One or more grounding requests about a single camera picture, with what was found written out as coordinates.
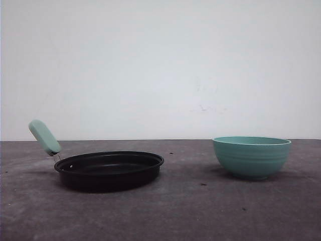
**bowl rim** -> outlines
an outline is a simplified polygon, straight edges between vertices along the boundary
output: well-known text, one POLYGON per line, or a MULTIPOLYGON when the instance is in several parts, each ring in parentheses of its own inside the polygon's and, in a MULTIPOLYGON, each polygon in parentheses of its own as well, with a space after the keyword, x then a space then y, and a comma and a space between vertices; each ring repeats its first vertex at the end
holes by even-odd
POLYGON ((216 137, 212 139, 214 142, 220 142, 225 144, 232 144, 232 145, 245 145, 245 146, 282 146, 282 145, 289 145, 292 143, 292 141, 288 139, 282 139, 282 138, 275 138, 275 137, 258 137, 258 136, 225 136, 225 137, 216 137), (250 138, 262 138, 262 139, 277 139, 281 141, 285 141, 286 143, 279 143, 279 144, 246 144, 246 143, 231 143, 231 142, 224 142, 217 140, 219 138, 234 138, 234 137, 250 137, 250 138))

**teal bowl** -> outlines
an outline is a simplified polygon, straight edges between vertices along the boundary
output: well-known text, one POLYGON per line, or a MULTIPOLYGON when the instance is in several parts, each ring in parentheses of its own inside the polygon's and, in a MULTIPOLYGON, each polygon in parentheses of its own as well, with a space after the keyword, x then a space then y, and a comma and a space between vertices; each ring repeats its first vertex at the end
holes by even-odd
POLYGON ((234 176, 262 180, 278 172, 287 160, 291 141, 268 137, 213 139, 220 164, 234 176))

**bowl base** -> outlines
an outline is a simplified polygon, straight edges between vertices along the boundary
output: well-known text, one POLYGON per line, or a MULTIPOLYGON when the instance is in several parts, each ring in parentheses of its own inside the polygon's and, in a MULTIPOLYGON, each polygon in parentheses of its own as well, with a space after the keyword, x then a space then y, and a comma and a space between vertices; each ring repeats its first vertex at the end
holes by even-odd
POLYGON ((235 173, 232 173, 232 175, 237 178, 247 179, 247 180, 255 180, 255 181, 265 180, 267 178, 267 176, 266 177, 251 177, 251 176, 243 176, 243 175, 239 175, 239 174, 235 174, 235 173))

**white wall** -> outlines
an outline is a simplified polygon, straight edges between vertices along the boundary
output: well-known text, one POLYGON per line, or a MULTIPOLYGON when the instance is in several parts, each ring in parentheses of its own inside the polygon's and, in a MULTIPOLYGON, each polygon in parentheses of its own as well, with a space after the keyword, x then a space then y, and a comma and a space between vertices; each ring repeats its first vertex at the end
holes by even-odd
POLYGON ((1 138, 321 138, 321 1, 2 1, 1 138))

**ceramic bowl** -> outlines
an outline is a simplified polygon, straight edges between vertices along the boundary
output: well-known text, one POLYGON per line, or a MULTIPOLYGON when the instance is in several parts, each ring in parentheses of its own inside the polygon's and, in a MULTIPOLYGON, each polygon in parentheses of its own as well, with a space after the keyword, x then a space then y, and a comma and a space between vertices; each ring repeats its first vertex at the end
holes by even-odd
POLYGON ((291 141, 268 137, 218 137, 213 139, 220 164, 234 176, 262 180, 286 162, 291 141))

